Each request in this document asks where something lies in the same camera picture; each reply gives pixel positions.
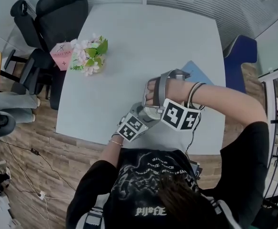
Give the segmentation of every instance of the hand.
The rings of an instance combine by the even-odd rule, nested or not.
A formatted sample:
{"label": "hand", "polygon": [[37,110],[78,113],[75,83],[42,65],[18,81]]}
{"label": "hand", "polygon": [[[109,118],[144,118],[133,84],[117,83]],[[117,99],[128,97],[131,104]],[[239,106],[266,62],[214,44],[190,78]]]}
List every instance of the hand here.
{"label": "hand", "polygon": [[[155,81],[148,83],[147,89],[150,93],[146,95],[146,105],[153,105],[154,85]],[[187,101],[188,94],[192,86],[193,84],[189,82],[167,79],[165,86],[165,98],[169,98],[179,104],[183,101]]]}

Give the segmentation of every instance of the blue notebook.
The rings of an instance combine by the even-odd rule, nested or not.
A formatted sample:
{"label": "blue notebook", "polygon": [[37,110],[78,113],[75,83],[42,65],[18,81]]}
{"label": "blue notebook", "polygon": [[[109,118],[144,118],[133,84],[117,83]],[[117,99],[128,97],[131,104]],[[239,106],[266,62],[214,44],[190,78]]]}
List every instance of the blue notebook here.
{"label": "blue notebook", "polygon": [[214,85],[193,61],[187,62],[181,70],[191,74],[191,77],[186,79],[188,82],[204,82],[208,85]]}

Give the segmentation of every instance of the green leaf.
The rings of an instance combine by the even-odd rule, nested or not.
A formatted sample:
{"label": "green leaf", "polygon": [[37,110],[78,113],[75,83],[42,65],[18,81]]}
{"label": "green leaf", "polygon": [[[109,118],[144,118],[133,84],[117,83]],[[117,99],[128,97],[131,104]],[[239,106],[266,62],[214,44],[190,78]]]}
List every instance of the green leaf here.
{"label": "green leaf", "polygon": [[74,70],[74,71],[82,70],[82,66],[78,66],[78,65],[72,66],[71,70]]}
{"label": "green leaf", "polygon": [[98,65],[98,66],[100,66],[100,67],[102,66],[102,60],[101,60],[100,57],[95,58],[94,61],[97,62],[97,65]]}
{"label": "green leaf", "polygon": [[92,66],[92,65],[94,65],[94,60],[88,59],[86,66]]}
{"label": "green leaf", "polygon": [[105,54],[108,50],[108,40],[104,40],[96,49],[99,54]]}
{"label": "green leaf", "polygon": [[96,49],[95,48],[88,48],[87,53],[89,54],[90,58],[94,58],[96,54]]}

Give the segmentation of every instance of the pink paper sign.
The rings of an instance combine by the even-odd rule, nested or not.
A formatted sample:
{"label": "pink paper sign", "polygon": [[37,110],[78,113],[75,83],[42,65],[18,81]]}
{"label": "pink paper sign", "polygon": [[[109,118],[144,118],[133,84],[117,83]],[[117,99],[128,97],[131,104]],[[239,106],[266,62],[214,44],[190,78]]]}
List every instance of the pink paper sign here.
{"label": "pink paper sign", "polygon": [[73,49],[70,42],[56,44],[50,54],[61,71],[66,71],[72,58]]}

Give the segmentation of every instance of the bracelet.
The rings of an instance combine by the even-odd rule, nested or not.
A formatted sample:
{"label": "bracelet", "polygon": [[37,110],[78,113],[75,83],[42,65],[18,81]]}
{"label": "bracelet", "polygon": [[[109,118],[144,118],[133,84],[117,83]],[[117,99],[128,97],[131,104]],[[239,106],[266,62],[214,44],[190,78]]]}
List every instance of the bracelet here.
{"label": "bracelet", "polygon": [[113,140],[109,140],[109,142],[112,142],[112,143],[118,144],[118,145],[120,145],[121,147],[123,147],[123,144],[118,143],[118,142],[115,142],[115,141],[113,141]]}
{"label": "bracelet", "polygon": [[113,135],[111,136],[111,138],[112,138],[114,135],[120,135],[120,134],[118,134],[117,132],[115,132],[115,133],[113,133]]}
{"label": "bracelet", "polygon": [[[193,103],[192,103],[192,99],[193,99],[193,96],[194,96],[194,93],[198,90],[198,88],[200,88],[202,85],[205,85],[205,83],[201,83],[201,82],[198,82],[196,83],[190,93],[189,93],[189,96],[188,96],[188,100],[187,100],[187,107],[191,107],[191,108],[194,108],[194,109],[197,109]],[[204,106],[200,105],[200,107],[198,108],[199,110],[202,110],[204,108]]]}
{"label": "bracelet", "polygon": [[193,89],[197,86],[197,84],[199,84],[199,82],[196,82],[193,86],[192,86],[192,88],[191,88],[191,90],[190,90],[190,92],[189,92],[189,94],[188,94],[188,98],[187,98],[187,108],[190,108],[190,99],[191,99],[191,96],[192,96],[192,94],[193,94]]}

